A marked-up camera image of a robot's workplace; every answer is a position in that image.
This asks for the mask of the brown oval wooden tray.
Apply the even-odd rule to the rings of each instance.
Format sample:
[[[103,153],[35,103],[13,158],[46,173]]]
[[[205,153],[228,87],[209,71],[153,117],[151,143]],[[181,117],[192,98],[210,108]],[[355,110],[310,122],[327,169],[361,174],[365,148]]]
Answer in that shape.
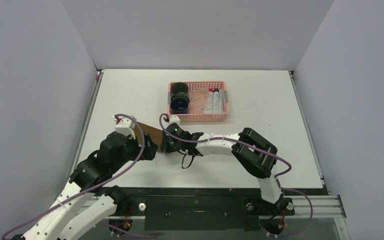
[[[163,142],[162,130],[139,122],[138,124],[136,124],[134,129],[135,136],[139,143],[142,143],[142,136],[141,136],[139,127],[141,127],[143,133],[149,134],[153,143],[158,145],[158,152],[163,153],[161,149],[161,145]]]

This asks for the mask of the dark blue mug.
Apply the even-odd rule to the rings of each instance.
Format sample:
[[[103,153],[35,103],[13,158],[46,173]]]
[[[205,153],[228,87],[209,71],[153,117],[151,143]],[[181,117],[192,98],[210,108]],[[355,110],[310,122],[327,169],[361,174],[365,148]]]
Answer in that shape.
[[[189,108],[189,100],[184,97],[174,98],[170,103],[173,114],[187,114]]]

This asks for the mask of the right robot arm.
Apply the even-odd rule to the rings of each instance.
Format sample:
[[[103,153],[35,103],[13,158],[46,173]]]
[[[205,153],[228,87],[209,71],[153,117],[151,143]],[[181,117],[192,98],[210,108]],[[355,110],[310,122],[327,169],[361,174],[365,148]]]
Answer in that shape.
[[[162,135],[160,149],[164,153],[184,152],[193,157],[234,156],[246,172],[258,180],[263,210],[273,214],[281,208],[282,190],[275,158],[277,148],[253,129],[246,127],[239,133],[214,135],[190,133],[172,123]]]

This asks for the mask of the pink perforated plastic basket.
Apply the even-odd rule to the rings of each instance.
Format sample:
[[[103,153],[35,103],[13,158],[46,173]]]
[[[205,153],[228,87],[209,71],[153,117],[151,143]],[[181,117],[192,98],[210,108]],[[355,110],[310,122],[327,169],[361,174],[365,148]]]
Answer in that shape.
[[[182,122],[223,122],[229,114],[224,81],[186,81],[168,84],[168,114]]]

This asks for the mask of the dark green mug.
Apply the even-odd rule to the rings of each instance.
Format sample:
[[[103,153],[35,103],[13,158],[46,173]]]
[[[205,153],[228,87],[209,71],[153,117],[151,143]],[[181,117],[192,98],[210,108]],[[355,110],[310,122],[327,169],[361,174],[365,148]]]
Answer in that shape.
[[[170,93],[172,98],[184,98],[188,96],[189,87],[184,82],[175,82],[171,85]]]

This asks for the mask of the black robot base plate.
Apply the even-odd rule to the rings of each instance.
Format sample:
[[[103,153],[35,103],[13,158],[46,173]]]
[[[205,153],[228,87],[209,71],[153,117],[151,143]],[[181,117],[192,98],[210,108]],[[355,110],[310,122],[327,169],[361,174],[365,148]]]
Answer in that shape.
[[[125,228],[144,222],[146,231],[258,231],[295,215],[293,201],[281,196],[271,204],[257,188],[125,187],[127,202],[110,223]]]

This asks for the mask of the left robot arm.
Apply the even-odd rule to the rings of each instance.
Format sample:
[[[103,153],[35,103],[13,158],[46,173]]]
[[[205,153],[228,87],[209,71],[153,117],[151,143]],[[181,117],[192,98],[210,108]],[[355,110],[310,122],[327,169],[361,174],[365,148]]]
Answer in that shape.
[[[31,229],[14,235],[13,239],[76,240],[105,217],[125,214],[129,208],[128,195],[118,186],[104,189],[94,205],[80,214],[77,211],[126,163],[152,160],[157,150],[158,145],[148,133],[141,140],[134,133],[110,133],[98,150],[77,165],[49,210]]]

